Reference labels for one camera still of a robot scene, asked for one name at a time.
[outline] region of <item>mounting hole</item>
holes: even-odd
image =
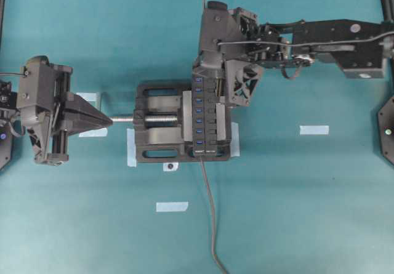
[[[361,73],[359,76],[361,78],[363,78],[363,79],[370,79],[370,78],[372,78],[372,76],[370,74],[366,74],[366,73]]]

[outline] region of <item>white tape strip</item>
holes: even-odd
[[[79,137],[106,137],[108,134],[107,128],[97,129],[95,131],[86,131],[79,134]]]
[[[127,128],[127,166],[136,167],[136,147],[135,147],[135,132],[134,129]]]
[[[189,207],[189,202],[157,202],[156,212],[183,212]]]
[[[329,135],[328,125],[301,125],[300,135]]]
[[[97,100],[96,93],[92,94],[90,92],[77,92],[76,94],[82,97],[87,102],[95,102]]]
[[[231,144],[230,144],[230,151],[231,157],[239,157],[241,156],[241,150],[239,148],[239,126],[238,123],[232,122],[231,123]]]

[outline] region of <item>teal table surface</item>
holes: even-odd
[[[218,1],[262,23],[382,21],[380,0]],[[73,92],[102,92],[106,114],[131,113],[141,81],[190,79],[200,19],[201,0],[6,0],[0,69],[48,55],[74,68]],[[322,63],[295,81],[265,71],[252,105],[233,110],[241,156],[206,164],[230,273],[394,272],[394,167],[376,121],[389,80]],[[330,135],[300,136],[300,125]],[[60,167],[35,165],[28,137],[15,140],[0,174],[0,273],[219,273],[199,165],[128,167],[126,129],[71,137]],[[187,211],[156,212],[176,201]]]

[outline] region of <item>threaded rod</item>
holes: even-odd
[[[132,123],[133,122],[133,116],[128,115],[128,116],[112,116],[110,119],[113,122],[128,122]],[[160,123],[160,122],[177,122],[178,117],[175,115],[151,115],[151,116],[145,116],[145,122],[151,122],[151,123]]]

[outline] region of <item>metal bracket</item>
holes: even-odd
[[[382,154],[394,164],[394,96],[378,112]]]

